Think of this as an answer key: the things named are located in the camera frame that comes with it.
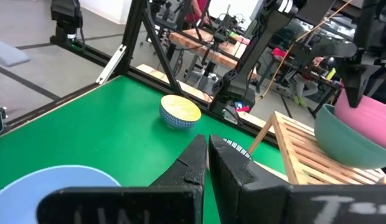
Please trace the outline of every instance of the green table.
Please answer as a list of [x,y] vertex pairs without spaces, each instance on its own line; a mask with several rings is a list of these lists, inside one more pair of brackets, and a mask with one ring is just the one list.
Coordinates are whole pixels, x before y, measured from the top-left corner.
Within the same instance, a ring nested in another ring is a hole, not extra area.
[[[74,100],[0,138],[0,190],[40,169],[65,164],[100,169],[122,186],[147,186],[196,134],[218,134],[248,148],[253,138],[203,115],[188,132],[159,117],[162,94],[126,77]],[[254,160],[285,173],[281,155],[265,143]],[[207,174],[204,223],[219,223]]]

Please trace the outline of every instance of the wooden board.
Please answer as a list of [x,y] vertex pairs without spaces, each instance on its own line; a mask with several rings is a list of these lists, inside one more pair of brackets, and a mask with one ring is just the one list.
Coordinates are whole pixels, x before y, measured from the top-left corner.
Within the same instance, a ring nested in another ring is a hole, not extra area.
[[[184,32],[186,34],[191,35],[192,37],[198,39],[197,32],[195,31],[195,29],[185,30]],[[201,37],[203,38],[203,41],[210,42],[212,40],[212,38],[213,38],[212,34],[209,34],[208,32],[206,32],[204,30],[199,30],[199,32],[200,32]],[[171,32],[169,34],[169,40],[173,44],[184,47],[185,49],[189,49],[190,51],[192,51],[200,56],[203,56],[205,54],[205,52],[207,51],[206,46],[203,46],[202,44],[200,44],[192,39],[184,37],[183,35],[178,34],[177,32]],[[226,52],[230,55],[235,56],[236,58],[240,58],[242,56],[245,48],[246,48],[246,45],[241,43],[241,42],[237,42],[235,45],[233,45],[231,43],[224,43],[224,44],[220,45],[221,50],[223,50],[224,52]],[[214,52],[212,50],[209,52],[207,58],[209,58],[211,61],[216,62],[217,64],[221,64],[227,68],[234,68],[236,66],[236,63],[237,63],[236,60],[234,60],[228,56],[222,55],[219,52]]]
[[248,149],[252,154],[274,127],[288,180],[291,184],[375,184],[385,176],[382,170],[361,170],[344,166],[325,155],[313,128],[275,112]]
[[[157,79],[169,84],[169,81],[168,81],[166,74],[164,74],[160,71],[157,71],[156,69],[154,69],[148,65],[139,65],[136,68],[141,70],[144,73],[147,73],[148,75],[151,75],[154,78],[157,78]],[[188,84],[180,82],[179,80],[177,80],[177,82],[181,85],[182,90],[185,91],[186,93],[193,95],[193,96],[197,97],[198,99],[201,99],[201,100],[206,101],[208,103],[212,102],[212,98],[208,94],[206,94],[206,93],[204,93],[204,92],[202,92],[194,87],[191,87]],[[246,112],[243,112],[243,111],[238,112],[238,116],[240,118],[244,119],[245,121],[248,121],[254,125],[257,125],[260,128],[264,127],[264,125],[266,124],[266,122],[263,121],[262,119],[257,118],[255,116],[248,114]],[[273,128],[268,129],[268,130],[271,133],[275,133]]]

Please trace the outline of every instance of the light blue bowl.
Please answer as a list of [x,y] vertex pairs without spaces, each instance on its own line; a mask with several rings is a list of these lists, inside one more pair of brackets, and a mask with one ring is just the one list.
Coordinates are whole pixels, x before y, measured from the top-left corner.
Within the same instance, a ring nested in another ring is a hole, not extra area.
[[386,149],[335,117],[331,105],[323,105],[316,115],[314,133],[324,153],[345,166],[360,169],[386,167]]
[[160,105],[160,116],[170,128],[178,130],[187,130],[193,128],[197,123],[197,121],[184,121],[173,116],[172,114],[168,113],[162,105]]
[[0,224],[36,224],[39,202],[67,187],[119,187],[108,174],[85,166],[55,166],[25,175],[0,191]]

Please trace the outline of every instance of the person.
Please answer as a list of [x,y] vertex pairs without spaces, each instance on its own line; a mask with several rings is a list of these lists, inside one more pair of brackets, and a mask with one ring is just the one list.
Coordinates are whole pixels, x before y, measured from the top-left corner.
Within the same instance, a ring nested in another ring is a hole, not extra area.
[[[322,57],[316,57],[313,60],[313,65],[318,67],[323,61]],[[306,107],[305,96],[310,96],[318,92],[318,83],[316,83],[311,77],[307,75],[295,75],[294,80],[296,84],[296,95],[294,96],[294,102],[300,106]]]
[[[186,15],[186,22],[189,25],[196,24],[201,16],[203,15],[205,5],[207,4],[207,0],[192,0],[192,12],[188,12]],[[203,18],[203,22],[206,24],[209,24],[210,22],[210,17],[209,15],[205,15]]]

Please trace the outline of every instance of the gray floor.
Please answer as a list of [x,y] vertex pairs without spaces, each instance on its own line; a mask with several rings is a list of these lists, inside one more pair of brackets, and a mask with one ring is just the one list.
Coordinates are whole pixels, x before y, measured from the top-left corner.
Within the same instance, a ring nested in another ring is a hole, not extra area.
[[[55,29],[55,23],[50,20],[49,6],[50,1],[46,0],[0,0],[0,21],[3,21],[0,22],[0,40],[18,47],[48,43]],[[83,11],[83,16],[86,38],[122,34],[125,28],[86,10]],[[146,33],[142,29],[138,43],[144,41],[145,37]],[[89,40],[87,44],[113,55],[120,42],[121,36]],[[93,83],[103,69],[56,46],[27,49],[25,52],[31,61],[7,70],[59,97]],[[162,70],[153,52],[153,47],[147,42],[142,47],[137,44],[132,65],[138,66],[145,63]],[[188,52],[184,54],[181,71],[189,66],[192,57],[193,55]],[[14,119],[51,101],[48,97],[0,73],[0,106],[9,108],[9,119]],[[313,118],[306,109],[300,108],[291,100],[286,100],[286,103],[294,119],[313,126]],[[269,91],[266,97],[254,106],[251,114],[267,120],[274,111],[288,115],[281,96]]]

